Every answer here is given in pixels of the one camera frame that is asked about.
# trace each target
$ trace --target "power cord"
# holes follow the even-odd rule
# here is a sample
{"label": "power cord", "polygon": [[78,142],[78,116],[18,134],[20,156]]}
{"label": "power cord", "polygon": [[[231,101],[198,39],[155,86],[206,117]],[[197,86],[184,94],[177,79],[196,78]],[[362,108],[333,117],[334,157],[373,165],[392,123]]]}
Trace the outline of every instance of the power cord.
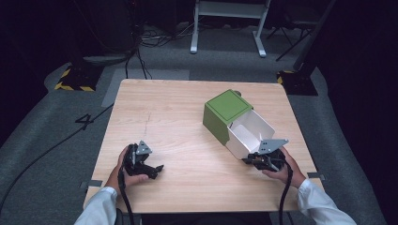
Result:
{"label": "power cord", "polygon": [[134,216],[131,210],[131,205],[129,202],[129,198],[126,195],[126,182],[125,182],[125,176],[123,173],[124,170],[124,162],[126,161],[126,158],[128,157],[128,155],[126,154],[123,158],[123,162],[122,165],[119,169],[119,173],[117,175],[117,181],[119,184],[119,189],[120,189],[120,194],[122,195],[123,201],[125,202],[125,205],[127,207],[127,211],[129,213],[129,219],[130,219],[130,225],[134,225]]}
{"label": "power cord", "polygon": [[166,45],[172,40],[179,40],[184,38],[185,36],[192,35],[192,32],[189,34],[184,34],[186,31],[190,30],[193,27],[193,23],[189,23],[185,28],[177,31],[177,34],[174,37],[165,36],[165,35],[158,35],[157,31],[155,30],[145,30],[142,34],[142,43],[141,45],[147,48],[155,48],[161,47]]}
{"label": "power cord", "polygon": [[[286,198],[286,194],[287,191],[290,188],[290,184],[292,183],[292,177],[293,177],[293,170],[292,167],[289,165],[289,163],[287,163],[287,161],[285,159],[272,159],[271,161],[282,161],[286,166],[287,166],[287,181],[286,181],[286,185],[284,186],[284,190],[282,193],[282,197],[281,197],[281,202],[279,203],[279,224],[283,225],[283,204],[284,204],[284,199]],[[288,214],[290,222],[293,224],[293,220],[290,216],[290,214]]]}
{"label": "power cord", "polygon": [[152,75],[149,73],[149,71],[146,69],[145,67],[145,61],[141,58],[141,53],[140,53],[140,49],[137,50],[137,57],[140,60],[140,64],[141,64],[141,68],[144,72],[144,77],[147,80],[147,76],[146,74],[148,74],[150,76],[150,79],[152,80]]}
{"label": "power cord", "polygon": [[4,203],[6,201],[6,198],[8,196],[8,194],[10,193],[10,191],[12,190],[12,188],[15,186],[15,184],[18,182],[18,180],[23,176],[23,174],[31,167],[33,166],[37,161],[39,161],[41,158],[43,158],[44,156],[46,156],[48,153],[50,153],[51,151],[53,151],[57,146],[61,145],[62,143],[66,142],[67,140],[69,140],[70,138],[72,138],[74,135],[76,135],[77,133],[79,133],[82,130],[85,130],[86,127],[93,123],[97,118],[99,118],[102,114],[104,114],[106,111],[108,111],[110,108],[112,108],[114,106],[114,104],[108,106],[105,110],[103,110],[100,114],[98,114],[97,116],[95,116],[93,119],[91,120],[87,120],[84,122],[84,125],[82,125],[82,127],[78,128],[76,131],[74,131],[73,133],[71,133],[67,138],[65,138],[64,140],[62,140],[61,142],[57,143],[56,145],[52,146],[51,148],[49,148],[47,151],[45,151],[44,153],[42,153],[40,156],[38,156],[35,160],[33,160],[29,165],[27,165],[21,172],[20,174],[18,174],[18,176],[14,179],[14,181],[11,183],[11,185],[8,187],[6,194],[3,196],[3,199],[0,203],[0,216],[1,216],[1,212],[3,210],[3,206]]}

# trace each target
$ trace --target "box lid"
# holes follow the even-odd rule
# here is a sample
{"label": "box lid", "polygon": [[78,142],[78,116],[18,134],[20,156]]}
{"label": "box lid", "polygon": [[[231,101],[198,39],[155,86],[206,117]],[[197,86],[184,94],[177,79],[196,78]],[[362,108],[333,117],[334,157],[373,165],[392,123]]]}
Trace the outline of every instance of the box lid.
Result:
{"label": "box lid", "polygon": [[253,108],[249,102],[231,89],[208,101],[207,105],[226,125]]}

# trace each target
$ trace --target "black cable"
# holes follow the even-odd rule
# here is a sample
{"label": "black cable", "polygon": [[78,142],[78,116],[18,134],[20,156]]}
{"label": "black cable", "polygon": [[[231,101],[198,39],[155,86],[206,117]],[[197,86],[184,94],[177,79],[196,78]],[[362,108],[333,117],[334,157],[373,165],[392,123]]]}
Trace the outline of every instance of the black cable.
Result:
{"label": "black cable", "polygon": [[57,146],[61,145],[62,143],[66,142],[67,140],[69,140],[70,138],[72,138],[74,135],[76,135],[77,133],[79,133],[80,131],[84,130],[87,125],[91,124],[94,122],[94,120],[96,120],[98,117],[100,117],[102,114],[104,114],[106,111],[108,111],[110,108],[112,108],[114,106],[114,104],[108,106],[105,110],[103,110],[100,114],[98,114],[97,116],[95,116],[92,120],[89,120],[87,122],[84,123],[84,125],[82,127],[80,127],[79,129],[77,129],[76,131],[74,131],[73,133],[71,133],[67,138],[65,138],[64,140],[62,140],[61,142],[57,143],[56,145],[54,145],[53,147],[49,148],[47,151],[45,151],[44,153],[42,153],[40,156],[38,156],[35,160],[33,160],[31,163],[29,163],[29,165],[27,165],[22,172],[20,172],[20,174],[18,174],[18,176],[14,179],[14,181],[11,183],[11,185],[8,187],[6,194],[4,195],[1,203],[0,203],[0,216],[1,216],[1,212],[3,210],[3,206],[4,203],[6,201],[6,198],[8,196],[8,194],[10,193],[10,191],[12,190],[12,188],[15,186],[15,184],[18,182],[18,180],[23,176],[23,174],[31,167],[33,166],[37,161],[39,161],[41,158],[43,158],[44,156],[46,156],[48,153],[50,153],[51,151],[53,151]]}
{"label": "black cable", "polygon": [[294,225],[295,223],[293,222],[292,215],[290,215],[290,213],[287,212],[287,216],[289,217],[290,224]]}
{"label": "black cable", "polygon": [[[193,26],[193,23],[188,24],[187,27],[181,29],[180,31],[177,31],[177,34],[175,37],[171,37],[171,36],[160,36],[158,35],[158,33],[155,30],[146,30],[145,32],[149,33],[148,35],[143,34],[142,38],[146,41],[143,41],[141,43],[142,46],[147,47],[147,48],[154,48],[154,47],[161,47],[166,45],[167,43],[169,43],[172,40],[179,40],[184,38],[187,35],[184,35],[184,32],[186,32],[187,30],[189,30],[190,27]],[[148,41],[150,39],[156,39],[156,43],[149,43]]]}
{"label": "black cable", "polygon": [[119,184],[120,194],[122,195],[123,201],[125,202],[125,205],[127,207],[127,211],[129,213],[130,224],[134,225],[134,215],[132,214],[129,198],[126,195],[126,182],[125,182],[125,177],[124,177],[124,173],[123,173],[124,162],[126,161],[127,156],[128,155],[126,154],[124,156],[124,158],[123,158],[122,165],[121,165],[121,167],[119,169],[119,173],[117,175],[117,181],[118,181],[118,184]]}
{"label": "black cable", "polygon": [[127,70],[127,65],[129,64],[129,61],[132,58],[132,55],[133,55],[133,53],[131,52],[130,57],[126,60],[126,64],[125,64],[126,79],[129,78],[129,72]]}
{"label": "black cable", "polygon": [[290,167],[289,163],[287,163],[286,160],[284,160],[283,162],[287,166],[287,181],[286,181],[286,185],[284,186],[284,190],[283,190],[282,197],[281,197],[281,202],[279,203],[279,224],[281,224],[281,225],[283,224],[284,199],[286,197],[287,191],[290,188],[290,184],[292,183],[292,177],[293,177],[293,171],[292,171],[292,168]]}
{"label": "black cable", "polygon": [[144,70],[146,71],[146,73],[149,75],[149,77],[150,77],[150,80],[152,80],[153,78],[152,78],[152,74],[150,74],[150,72],[146,69],[146,67],[145,67],[145,61],[140,57],[140,60],[143,62],[143,66],[144,66]]}
{"label": "black cable", "polygon": [[145,62],[144,62],[144,60],[141,59],[140,49],[137,49],[137,57],[140,60],[141,68],[143,69],[143,72],[144,72],[144,77],[145,77],[146,80],[148,80],[148,78],[146,76],[147,70],[146,70],[145,65],[144,65]]}

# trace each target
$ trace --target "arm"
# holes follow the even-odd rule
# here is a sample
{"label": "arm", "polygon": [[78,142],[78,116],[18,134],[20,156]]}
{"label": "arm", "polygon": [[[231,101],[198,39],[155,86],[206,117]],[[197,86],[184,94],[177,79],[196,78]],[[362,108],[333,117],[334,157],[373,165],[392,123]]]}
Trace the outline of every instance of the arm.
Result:
{"label": "arm", "polygon": [[[117,165],[109,175],[105,186],[97,192],[87,203],[84,211],[75,224],[114,224],[116,219],[116,197],[120,194],[117,175],[127,152],[126,147],[119,156]],[[145,174],[129,176],[125,171],[126,188],[141,183],[148,179]]]}
{"label": "arm", "polygon": [[308,179],[298,189],[298,208],[316,224],[356,224],[349,215],[337,208],[325,191]]}
{"label": "arm", "polygon": [[[356,224],[349,215],[337,208],[325,191],[306,179],[297,162],[284,147],[280,149],[293,170],[291,186],[298,188],[298,208],[301,213],[315,220],[316,224]],[[264,170],[263,174],[270,178],[279,179],[285,184],[287,182],[286,166],[283,166],[279,172]]]}

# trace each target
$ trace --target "gray carpet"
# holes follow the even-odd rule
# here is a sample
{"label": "gray carpet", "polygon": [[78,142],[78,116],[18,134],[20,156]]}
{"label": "gray carpet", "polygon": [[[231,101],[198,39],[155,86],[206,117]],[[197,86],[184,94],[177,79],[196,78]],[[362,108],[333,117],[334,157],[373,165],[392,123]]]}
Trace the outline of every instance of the gray carpet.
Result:
{"label": "gray carpet", "polygon": [[[190,54],[191,36],[186,36],[162,47],[141,47],[141,57],[145,67],[153,71],[153,79],[165,78],[156,71],[176,71],[176,79],[181,80],[275,83],[276,72],[292,68],[304,43],[275,62],[288,42],[280,33],[265,39],[270,31],[264,30],[262,39],[268,56],[260,58],[253,29],[205,30],[199,35],[197,54]],[[291,37],[299,33],[287,32]],[[1,148],[0,196],[29,163],[81,127],[76,119],[87,113],[99,115],[115,99],[116,80],[125,75],[121,63],[103,70],[96,92],[54,90],[66,67],[48,75],[44,84],[48,95]],[[138,76],[133,72],[141,69],[136,57],[131,58],[128,69],[129,74]],[[317,169],[326,177],[326,192],[358,224],[386,224],[372,187],[336,121],[322,74],[316,70],[312,80],[318,97],[288,98]],[[84,202],[81,183],[91,178],[111,112],[112,108],[24,173],[7,197],[0,224],[73,224]],[[292,216],[296,224],[314,224],[300,212],[292,212]],[[277,213],[271,213],[271,218],[278,224]]]}

